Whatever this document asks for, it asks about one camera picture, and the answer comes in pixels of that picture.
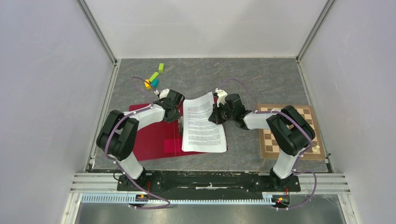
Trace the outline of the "light green block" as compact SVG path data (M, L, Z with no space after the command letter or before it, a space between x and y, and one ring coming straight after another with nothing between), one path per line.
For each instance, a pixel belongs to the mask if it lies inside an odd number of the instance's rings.
M163 63L160 63L160 64L159 64L159 66L158 66L158 72L160 72L160 73L164 72L164 64L163 64Z

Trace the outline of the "aluminium frame rail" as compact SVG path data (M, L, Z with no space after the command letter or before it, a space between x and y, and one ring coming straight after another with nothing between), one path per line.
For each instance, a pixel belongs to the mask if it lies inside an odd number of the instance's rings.
M171 189L149 192L134 186L120 173L77 173L71 192L81 195L83 202L127 203L143 206L162 204L266 204L290 200L292 195L348 195L350 188L343 174L310 173L297 176L299 192L254 192L248 189Z

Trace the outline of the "orange yellow block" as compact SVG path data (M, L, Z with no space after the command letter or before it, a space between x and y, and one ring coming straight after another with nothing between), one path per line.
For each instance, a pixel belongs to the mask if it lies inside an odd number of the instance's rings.
M150 81L149 81L148 79L144 80L144 84L145 84L145 88L146 88L147 90L148 90L148 89L151 89Z

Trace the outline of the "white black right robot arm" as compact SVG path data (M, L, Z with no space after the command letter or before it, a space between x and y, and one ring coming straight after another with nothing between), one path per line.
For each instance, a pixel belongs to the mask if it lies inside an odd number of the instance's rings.
M270 185L275 190L284 189L295 173L296 163L306 150L312 148L316 134L295 107L287 105L280 110L252 111L243 105L239 94L227 94L217 89L214 94L209 121L221 125L232 121L243 130L270 130L280 147L280 153L270 170Z

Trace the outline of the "red clip file folder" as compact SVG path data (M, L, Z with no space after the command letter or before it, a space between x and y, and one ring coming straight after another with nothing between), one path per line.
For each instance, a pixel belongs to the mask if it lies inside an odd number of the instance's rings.
M177 121L151 124L137 132L133 153L138 161L200 154L182 150L183 136L179 135Z

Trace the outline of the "cream chess pawn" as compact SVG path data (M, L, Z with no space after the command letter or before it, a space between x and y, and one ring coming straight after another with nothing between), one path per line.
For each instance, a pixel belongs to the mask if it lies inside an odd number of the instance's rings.
M321 148L320 148L320 146L319 145L316 145L316 146L313 146L312 148L311 148L311 151L310 151L310 153L311 154L321 154Z

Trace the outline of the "wooden chessboard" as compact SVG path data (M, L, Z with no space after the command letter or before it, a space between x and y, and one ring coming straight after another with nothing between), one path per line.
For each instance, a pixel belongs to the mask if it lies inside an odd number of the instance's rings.
M312 140L313 146L319 145L321 148L321 154L311 154L311 150L309 150L304 154L302 159L318 161L324 160L326 158L325 149L320 137L319 125L313 107L311 105L294 105L294 107L315 132L316 137ZM280 153L280 147L272 132L269 129L260 129L258 130L258 133L262 158L276 159Z

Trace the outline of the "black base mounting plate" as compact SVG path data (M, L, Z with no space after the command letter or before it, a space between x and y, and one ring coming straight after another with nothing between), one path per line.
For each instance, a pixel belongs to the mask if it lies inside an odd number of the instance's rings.
M280 180L268 173L236 171L145 170L135 182L149 192L171 189L248 189L254 192L299 192L300 181L289 175Z

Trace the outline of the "teal block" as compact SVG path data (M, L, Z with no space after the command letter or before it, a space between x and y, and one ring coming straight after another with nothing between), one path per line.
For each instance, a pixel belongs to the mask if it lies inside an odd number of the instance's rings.
M153 87L153 88L157 88L158 87L158 84L159 84L159 79L153 79L153 81L151 82L151 86Z

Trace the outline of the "printed text paper sheet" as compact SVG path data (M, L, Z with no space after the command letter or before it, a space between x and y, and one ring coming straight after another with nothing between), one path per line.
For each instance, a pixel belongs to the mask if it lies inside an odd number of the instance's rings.
M209 121L214 97L211 92L183 103L184 152L224 153L227 151L225 130L222 125Z

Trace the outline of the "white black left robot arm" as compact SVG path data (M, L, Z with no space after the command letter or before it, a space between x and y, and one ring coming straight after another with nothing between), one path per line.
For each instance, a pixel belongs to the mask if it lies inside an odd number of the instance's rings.
M175 90L165 89L156 94L158 100L146 107L128 112L111 111L96 138L96 146L129 178L128 183L135 190L144 189L147 183L142 175L145 169L133 153L137 132L154 123L177 121L181 117L179 107L185 100Z

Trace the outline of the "silver metal folder clip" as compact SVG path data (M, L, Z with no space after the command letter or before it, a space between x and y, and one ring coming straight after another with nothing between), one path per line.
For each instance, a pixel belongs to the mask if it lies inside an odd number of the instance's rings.
M177 120L177 127L178 127L178 133L179 133L179 135L183 135L183 132L184 132L183 123L184 123L184 118L183 118L183 116L181 116L181 117L179 117L178 120Z

